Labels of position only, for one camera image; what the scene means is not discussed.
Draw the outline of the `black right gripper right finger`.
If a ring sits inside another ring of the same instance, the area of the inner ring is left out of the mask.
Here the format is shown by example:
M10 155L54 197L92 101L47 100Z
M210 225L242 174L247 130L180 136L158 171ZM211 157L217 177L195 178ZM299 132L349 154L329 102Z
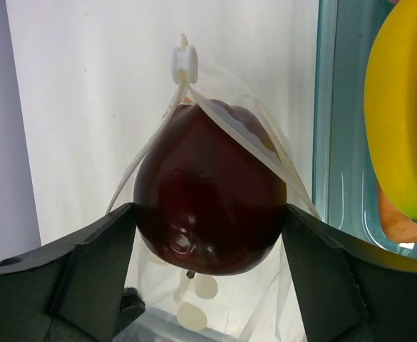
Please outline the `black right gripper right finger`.
M417 260L288 204L282 239L308 341L417 341Z

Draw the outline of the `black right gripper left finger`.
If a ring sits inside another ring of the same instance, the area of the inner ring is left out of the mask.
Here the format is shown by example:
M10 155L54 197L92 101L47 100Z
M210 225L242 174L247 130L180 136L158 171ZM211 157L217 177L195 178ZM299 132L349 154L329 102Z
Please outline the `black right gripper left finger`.
M136 208L0 261L0 341L112 341L145 312L125 285Z

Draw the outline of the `red apple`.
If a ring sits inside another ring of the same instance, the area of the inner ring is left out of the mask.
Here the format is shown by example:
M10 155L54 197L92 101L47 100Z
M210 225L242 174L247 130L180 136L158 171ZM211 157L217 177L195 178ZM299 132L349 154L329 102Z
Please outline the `red apple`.
M133 201L152 253L227 276L253 269L271 252L287 189L200 106L182 104L142 161Z

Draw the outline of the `clear zip top bag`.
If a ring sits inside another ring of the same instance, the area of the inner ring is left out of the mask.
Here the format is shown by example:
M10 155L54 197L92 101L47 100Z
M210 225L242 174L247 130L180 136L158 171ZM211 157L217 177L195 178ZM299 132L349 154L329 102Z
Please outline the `clear zip top bag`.
M186 37L174 47L176 91L162 121L116 188L134 182L140 238L158 261L180 269L173 313L152 309L146 326L164 341L228 341L209 327L188 290L213 301L217 277L246 273L273 250L293 192L317 216L279 128L253 96L218 69L197 87L199 59Z

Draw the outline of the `yellow banana bunch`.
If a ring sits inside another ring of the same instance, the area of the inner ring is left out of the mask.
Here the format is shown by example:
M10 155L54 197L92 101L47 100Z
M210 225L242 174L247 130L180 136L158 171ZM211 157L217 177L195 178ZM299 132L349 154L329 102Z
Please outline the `yellow banana bunch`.
M369 54L364 119L371 161L393 206L417 220L417 1L400 1Z

